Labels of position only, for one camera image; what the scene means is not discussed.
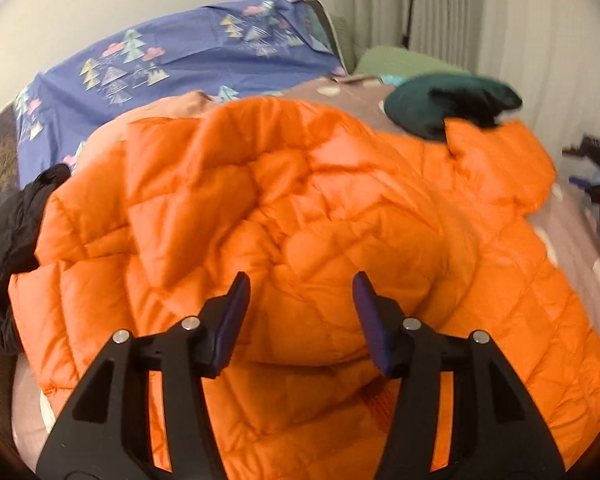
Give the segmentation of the white curtain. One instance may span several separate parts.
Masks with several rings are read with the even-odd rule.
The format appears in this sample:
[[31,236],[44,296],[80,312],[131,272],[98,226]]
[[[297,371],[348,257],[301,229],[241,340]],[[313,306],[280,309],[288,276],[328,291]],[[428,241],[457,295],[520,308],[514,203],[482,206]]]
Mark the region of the white curtain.
[[600,137],[600,0],[335,0],[355,45],[409,49],[513,87],[552,156]]

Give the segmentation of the dark green folded garment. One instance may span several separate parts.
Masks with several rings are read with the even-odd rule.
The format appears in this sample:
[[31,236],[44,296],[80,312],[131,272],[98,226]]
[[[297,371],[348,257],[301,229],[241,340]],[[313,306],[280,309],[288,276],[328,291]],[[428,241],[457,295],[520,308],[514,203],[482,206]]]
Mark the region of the dark green folded garment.
[[384,101],[387,117],[405,132],[441,143],[446,142],[447,119],[493,129],[501,114],[521,107],[521,97],[508,84],[461,73],[430,73],[407,79]]

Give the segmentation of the black jacket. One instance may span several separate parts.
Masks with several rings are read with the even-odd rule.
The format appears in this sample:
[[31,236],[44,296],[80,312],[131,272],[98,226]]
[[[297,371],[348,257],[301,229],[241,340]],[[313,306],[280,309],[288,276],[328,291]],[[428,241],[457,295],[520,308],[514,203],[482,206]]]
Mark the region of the black jacket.
[[38,267],[35,247],[47,200],[70,176],[67,165],[51,166],[0,207],[0,356],[22,351],[8,296],[10,278]]

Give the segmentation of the green pillow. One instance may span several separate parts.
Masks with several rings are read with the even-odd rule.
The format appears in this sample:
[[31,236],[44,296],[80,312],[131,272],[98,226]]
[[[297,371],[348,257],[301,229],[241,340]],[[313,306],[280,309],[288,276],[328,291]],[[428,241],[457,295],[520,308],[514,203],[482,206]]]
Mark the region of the green pillow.
[[378,46],[363,53],[354,73],[355,75],[411,78],[429,73],[468,74],[468,70],[404,48]]

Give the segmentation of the green headboard cushion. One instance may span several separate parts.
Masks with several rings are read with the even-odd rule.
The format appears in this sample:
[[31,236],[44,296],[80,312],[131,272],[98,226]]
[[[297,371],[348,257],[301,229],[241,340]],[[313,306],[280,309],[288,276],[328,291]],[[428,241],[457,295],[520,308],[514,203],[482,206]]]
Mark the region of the green headboard cushion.
[[356,52],[351,29],[342,16],[329,14],[328,17],[342,65],[348,73],[353,73],[356,67]]

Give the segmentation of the blue tree print sheet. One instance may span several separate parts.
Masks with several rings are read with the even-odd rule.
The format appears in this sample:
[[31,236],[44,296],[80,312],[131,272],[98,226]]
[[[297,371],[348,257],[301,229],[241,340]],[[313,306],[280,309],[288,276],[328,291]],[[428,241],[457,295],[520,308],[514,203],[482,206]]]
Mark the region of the blue tree print sheet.
[[119,115],[202,91],[215,102],[344,74],[314,0],[202,6],[117,32],[37,74],[14,101],[19,182],[70,162]]

